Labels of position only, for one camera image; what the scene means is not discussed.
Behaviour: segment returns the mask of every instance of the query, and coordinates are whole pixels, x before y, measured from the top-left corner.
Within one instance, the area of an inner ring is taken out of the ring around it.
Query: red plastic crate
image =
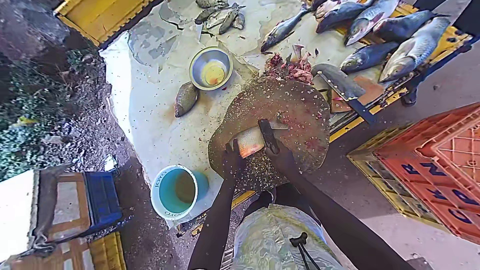
[[[453,234],[480,245],[480,102],[426,118],[373,153]]]

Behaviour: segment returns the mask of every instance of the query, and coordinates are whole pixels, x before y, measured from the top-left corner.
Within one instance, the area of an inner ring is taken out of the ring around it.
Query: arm
[[[274,167],[305,196],[335,244],[359,270],[414,270],[385,241],[338,205],[296,169],[292,152],[278,141],[280,152],[266,154]]]
[[[240,156],[237,140],[233,142],[233,150],[230,144],[226,144],[222,165],[225,179],[212,207],[208,211],[202,232],[190,258],[189,270],[219,269],[222,263],[230,225],[235,184],[244,168],[244,161]]]

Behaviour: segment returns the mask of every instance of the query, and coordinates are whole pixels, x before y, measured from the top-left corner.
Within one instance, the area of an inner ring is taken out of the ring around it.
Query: hand
[[[292,151],[279,140],[276,140],[276,144],[280,150],[276,155],[270,148],[265,147],[265,154],[272,160],[273,167],[285,176],[288,172],[296,172]]]
[[[245,169],[245,160],[240,155],[240,148],[237,139],[233,140],[233,149],[230,143],[225,144],[225,151],[223,151],[223,172],[225,180],[236,181],[240,179],[243,170]]]

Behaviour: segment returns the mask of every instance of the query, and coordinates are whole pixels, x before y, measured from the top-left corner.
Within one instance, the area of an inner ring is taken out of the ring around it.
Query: fish
[[[235,17],[235,20],[232,23],[232,27],[242,30],[244,26],[245,26],[245,15],[239,12],[239,14],[237,15],[237,17]]]
[[[353,21],[348,29],[345,46],[359,41],[382,19],[390,17],[395,11],[399,0],[378,0],[373,6],[365,9]]]
[[[208,19],[208,17],[210,17],[210,15],[227,7],[228,7],[228,3],[223,3],[223,4],[219,4],[219,5],[204,9],[202,12],[200,12],[198,17],[195,19],[195,23],[198,25],[201,25],[204,21]]]
[[[262,46],[260,47],[260,51],[265,52],[273,45],[293,34],[292,30],[295,25],[297,25],[303,15],[307,14],[310,11],[311,8],[308,8],[307,4],[303,3],[297,15],[281,21],[272,29],[272,31],[270,31],[265,36],[265,39],[262,42]]]
[[[323,3],[327,2],[329,0],[313,0],[312,1],[312,10],[315,11],[320,7]]]
[[[195,2],[197,3],[197,5],[199,7],[203,8],[203,9],[211,8],[211,7],[214,7],[216,5],[224,5],[224,4],[228,5],[227,0],[195,0]]]
[[[222,25],[218,29],[218,33],[220,35],[223,35],[224,33],[227,32],[227,30],[232,26],[233,21],[235,20],[235,17],[239,14],[240,9],[244,8],[245,6],[239,6],[237,3],[233,3],[232,9],[228,12],[227,17],[225,20],[222,22]]]
[[[427,60],[450,23],[446,17],[435,17],[400,44],[380,75],[380,83],[402,78]]]
[[[320,7],[315,11],[315,18],[321,19],[327,12],[335,8],[337,5],[344,3],[344,2],[358,2],[357,0],[328,0],[325,3],[321,4]]]
[[[283,124],[278,120],[270,121],[270,127],[272,127],[272,129],[288,129],[288,125]],[[264,136],[262,135],[259,126],[254,126],[235,134],[229,141],[232,147],[234,139],[238,140],[240,155],[242,158],[246,158],[249,155],[260,151],[265,146]]]
[[[188,113],[197,102],[199,93],[198,88],[192,82],[182,84],[173,105],[175,117],[181,117]]]
[[[371,44],[356,50],[350,54],[340,65],[340,69],[346,74],[366,70],[383,63],[387,55],[398,48],[397,42]]]
[[[436,14],[429,10],[424,10],[407,16],[386,18],[379,21],[373,27],[373,33],[387,42],[404,42],[411,38],[412,35],[428,20],[434,17],[447,16],[448,15]]]
[[[369,8],[373,4],[374,0],[367,0],[364,4],[345,1],[332,10],[327,12],[324,18],[318,23],[316,33],[323,33],[326,30],[329,30],[339,23],[356,18],[362,11]]]

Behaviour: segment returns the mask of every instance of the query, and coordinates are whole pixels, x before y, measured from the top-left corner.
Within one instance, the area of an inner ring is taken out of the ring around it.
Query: blue plastic crate
[[[92,225],[84,235],[111,226],[122,217],[111,172],[84,172]]]

